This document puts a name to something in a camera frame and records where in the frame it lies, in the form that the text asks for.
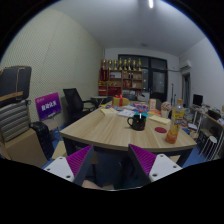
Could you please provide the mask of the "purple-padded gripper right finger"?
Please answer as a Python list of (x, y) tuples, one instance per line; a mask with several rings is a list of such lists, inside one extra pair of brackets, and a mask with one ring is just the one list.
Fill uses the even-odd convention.
[(143, 186), (181, 170), (165, 154), (155, 155), (133, 144), (128, 145), (128, 154)]

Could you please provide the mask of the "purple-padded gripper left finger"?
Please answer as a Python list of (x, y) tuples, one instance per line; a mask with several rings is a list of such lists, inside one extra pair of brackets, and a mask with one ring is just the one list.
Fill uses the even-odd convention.
[(81, 186), (92, 163), (93, 155), (94, 147), (89, 145), (67, 158), (58, 157), (45, 168), (45, 171)]

